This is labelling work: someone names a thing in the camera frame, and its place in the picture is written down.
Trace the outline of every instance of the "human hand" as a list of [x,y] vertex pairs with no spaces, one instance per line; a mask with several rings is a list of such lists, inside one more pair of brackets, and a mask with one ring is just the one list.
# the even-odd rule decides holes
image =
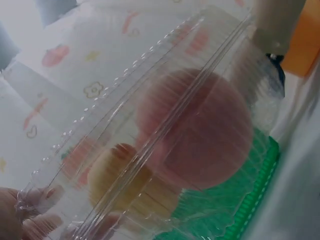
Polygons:
[[[43,194],[50,198],[58,188],[30,191],[27,201],[39,202]],[[0,187],[0,239],[1,240],[43,240],[50,232],[62,224],[58,215],[45,212],[21,222],[16,217],[18,190]]]

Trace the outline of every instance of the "white surface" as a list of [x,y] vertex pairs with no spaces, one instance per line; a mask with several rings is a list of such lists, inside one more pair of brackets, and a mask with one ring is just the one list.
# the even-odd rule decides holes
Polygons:
[[302,89],[300,118],[244,240],[320,239],[319,96],[320,65]]

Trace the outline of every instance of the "green fruit tray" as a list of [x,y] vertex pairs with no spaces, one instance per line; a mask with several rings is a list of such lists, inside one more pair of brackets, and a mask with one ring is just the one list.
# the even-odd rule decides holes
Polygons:
[[242,168],[219,186],[186,190],[172,213],[181,224],[155,240],[239,240],[263,199],[279,155],[278,143],[256,130]]

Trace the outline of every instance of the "clear plastic container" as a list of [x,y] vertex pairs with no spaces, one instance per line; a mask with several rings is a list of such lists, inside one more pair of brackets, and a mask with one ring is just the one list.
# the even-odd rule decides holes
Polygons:
[[17,215],[58,216],[57,240],[223,236],[263,169],[283,93],[249,23],[210,6],[151,47],[63,133]]

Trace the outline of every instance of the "orange object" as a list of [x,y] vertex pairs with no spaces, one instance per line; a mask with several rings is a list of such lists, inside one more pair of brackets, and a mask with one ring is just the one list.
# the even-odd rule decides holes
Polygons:
[[283,70],[307,76],[320,55],[320,0],[307,0],[282,63]]

